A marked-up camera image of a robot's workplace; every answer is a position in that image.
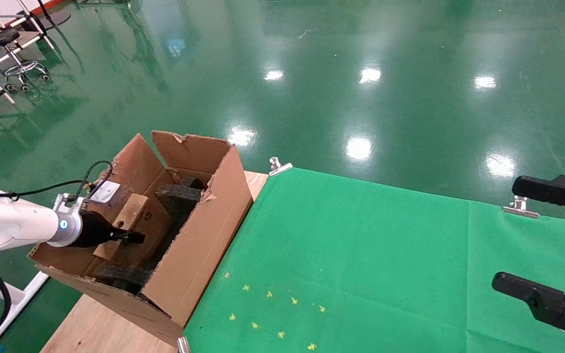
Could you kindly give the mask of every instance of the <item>cardboard box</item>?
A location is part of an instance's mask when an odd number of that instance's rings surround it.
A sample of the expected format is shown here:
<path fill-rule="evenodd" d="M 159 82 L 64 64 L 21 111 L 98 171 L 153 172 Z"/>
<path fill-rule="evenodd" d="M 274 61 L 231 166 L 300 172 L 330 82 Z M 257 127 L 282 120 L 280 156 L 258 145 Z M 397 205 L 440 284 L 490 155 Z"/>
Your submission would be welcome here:
<path fill-rule="evenodd" d="M 198 177 L 207 185 L 188 221 L 143 286 L 143 298 L 89 276 L 102 261 L 93 255 L 95 248 L 40 244 L 29 258 L 36 261 L 40 271 L 175 346 L 253 199 L 237 148 L 230 143 L 164 131 L 153 131 L 152 140 L 167 167 L 137 134 L 114 158 L 108 180 L 121 184 L 117 193 L 108 203 L 88 205 L 88 210 L 101 213 L 112 223 L 133 193 L 159 204 L 154 192 L 161 183 Z"/>

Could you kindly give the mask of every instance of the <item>wooden tabletop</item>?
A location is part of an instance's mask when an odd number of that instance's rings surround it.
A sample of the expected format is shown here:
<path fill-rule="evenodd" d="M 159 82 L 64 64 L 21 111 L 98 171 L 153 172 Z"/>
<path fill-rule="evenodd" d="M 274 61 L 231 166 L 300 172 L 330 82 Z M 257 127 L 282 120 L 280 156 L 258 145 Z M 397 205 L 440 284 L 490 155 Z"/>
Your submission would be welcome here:
<path fill-rule="evenodd" d="M 267 174 L 245 172 L 256 199 Z M 82 295 L 41 353 L 176 353 L 177 349 Z"/>

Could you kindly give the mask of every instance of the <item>stool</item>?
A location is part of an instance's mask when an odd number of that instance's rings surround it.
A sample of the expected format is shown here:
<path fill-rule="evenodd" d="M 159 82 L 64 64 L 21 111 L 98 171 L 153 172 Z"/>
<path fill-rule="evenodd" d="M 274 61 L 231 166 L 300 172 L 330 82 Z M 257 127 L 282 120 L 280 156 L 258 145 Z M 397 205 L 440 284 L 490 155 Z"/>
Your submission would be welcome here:
<path fill-rule="evenodd" d="M 12 90 L 14 86 L 10 83 L 10 77 L 16 77 L 19 82 L 21 83 L 21 90 L 23 92 L 29 91 L 29 87 L 27 86 L 27 78 L 25 77 L 25 73 L 31 70 L 37 70 L 41 73 L 41 78 L 43 81 L 49 81 L 50 76 L 49 72 L 43 65 L 41 65 L 36 60 L 26 60 L 21 61 L 21 59 L 17 56 L 17 54 L 13 53 L 7 45 L 9 43 L 16 42 L 17 38 L 19 38 L 19 32 L 15 29 L 6 29 L 0 32 L 0 48 L 3 48 L 6 51 L 7 56 L 9 56 L 15 65 L 10 69 L 7 69 L 4 72 L 4 76 L 6 76 L 6 89 Z"/>

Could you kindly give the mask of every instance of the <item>green floor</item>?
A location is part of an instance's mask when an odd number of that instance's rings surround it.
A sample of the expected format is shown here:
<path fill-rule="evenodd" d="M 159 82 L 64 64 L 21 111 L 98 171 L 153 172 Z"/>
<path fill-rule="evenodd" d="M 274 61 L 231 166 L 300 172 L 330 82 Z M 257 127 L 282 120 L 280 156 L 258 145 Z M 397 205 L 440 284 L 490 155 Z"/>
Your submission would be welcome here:
<path fill-rule="evenodd" d="M 0 101 L 3 190 L 80 178 L 152 129 L 228 138 L 247 170 L 265 172 L 277 155 L 497 205 L 511 200 L 516 175 L 565 174 L 565 0 L 63 8 L 71 20 L 50 33 L 58 52 L 23 52 L 53 83 L 15 94 L 15 107 Z M 34 273 L 25 253 L 0 253 L 0 272 L 17 286 Z M 49 282 L 0 351 L 39 351 L 78 296 Z"/>

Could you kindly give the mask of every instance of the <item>green tablecloth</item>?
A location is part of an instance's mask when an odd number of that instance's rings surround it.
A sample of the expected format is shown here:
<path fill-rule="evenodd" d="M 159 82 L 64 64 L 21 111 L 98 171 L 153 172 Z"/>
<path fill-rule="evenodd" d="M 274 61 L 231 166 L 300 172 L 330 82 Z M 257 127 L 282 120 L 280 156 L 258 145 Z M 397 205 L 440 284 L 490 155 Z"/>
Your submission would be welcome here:
<path fill-rule="evenodd" d="M 565 291 L 565 220 L 293 168 L 267 181 L 186 337 L 195 353 L 565 353 L 565 333 L 491 288 L 498 271 Z"/>

